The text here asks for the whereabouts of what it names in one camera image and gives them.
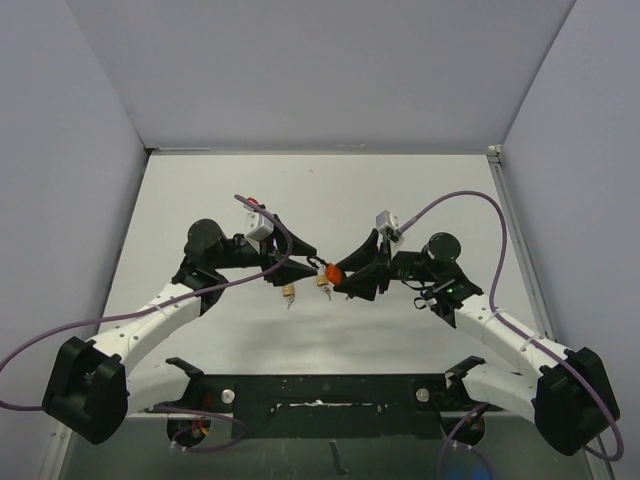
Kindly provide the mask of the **orange black Opel padlock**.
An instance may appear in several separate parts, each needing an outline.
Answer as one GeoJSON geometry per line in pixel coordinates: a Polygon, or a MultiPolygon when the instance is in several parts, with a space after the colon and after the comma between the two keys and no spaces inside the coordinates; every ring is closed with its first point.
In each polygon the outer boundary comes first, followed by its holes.
{"type": "Polygon", "coordinates": [[[337,265],[329,263],[316,255],[307,256],[306,261],[311,267],[318,271],[317,275],[325,275],[330,285],[338,285],[343,281],[344,272],[337,265]]]}

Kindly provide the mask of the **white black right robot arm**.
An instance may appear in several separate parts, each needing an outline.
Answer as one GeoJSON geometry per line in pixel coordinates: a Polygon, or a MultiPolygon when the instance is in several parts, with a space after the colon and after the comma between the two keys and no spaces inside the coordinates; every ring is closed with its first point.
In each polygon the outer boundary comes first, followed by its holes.
{"type": "Polygon", "coordinates": [[[417,309],[429,309],[452,328],[479,340],[511,371],[471,356],[445,374],[445,395],[459,409],[487,403],[532,422],[556,451],[586,447],[620,410],[600,357],[541,337],[499,310],[456,260],[461,245],[449,233],[434,234],[419,252],[399,251],[372,231],[347,258],[326,269],[335,291],[372,301],[393,281],[412,282],[417,309]]]}

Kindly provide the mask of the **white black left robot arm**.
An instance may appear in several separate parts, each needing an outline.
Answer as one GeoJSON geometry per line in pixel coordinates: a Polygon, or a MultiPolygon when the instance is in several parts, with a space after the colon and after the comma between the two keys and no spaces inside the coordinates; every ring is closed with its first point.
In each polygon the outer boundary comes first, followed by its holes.
{"type": "Polygon", "coordinates": [[[73,337],[60,347],[43,411],[98,445],[133,411],[127,384],[132,370],[220,300],[227,283],[223,270],[258,267],[275,287],[314,276],[314,268],[299,260],[316,255],[315,247],[261,214],[248,215],[246,225],[246,233],[228,237],[211,219],[192,224],[177,273],[151,303],[121,325],[88,340],[73,337]]]}

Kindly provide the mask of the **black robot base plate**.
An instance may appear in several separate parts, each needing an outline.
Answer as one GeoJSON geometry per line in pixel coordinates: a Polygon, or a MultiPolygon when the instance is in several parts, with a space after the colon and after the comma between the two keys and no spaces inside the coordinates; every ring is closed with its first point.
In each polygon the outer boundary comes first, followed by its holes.
{"type": "Polygon", "coordinates": [[[476,405],[447,387],[443,374],[221,375],[206,374],[178,357],[165,363],[188,381],[167,407],[197,414],[168,419],[167,436],[195,451],[216,420],[229,422],[230,444],[390,436],[439,440],[476,405]]]}

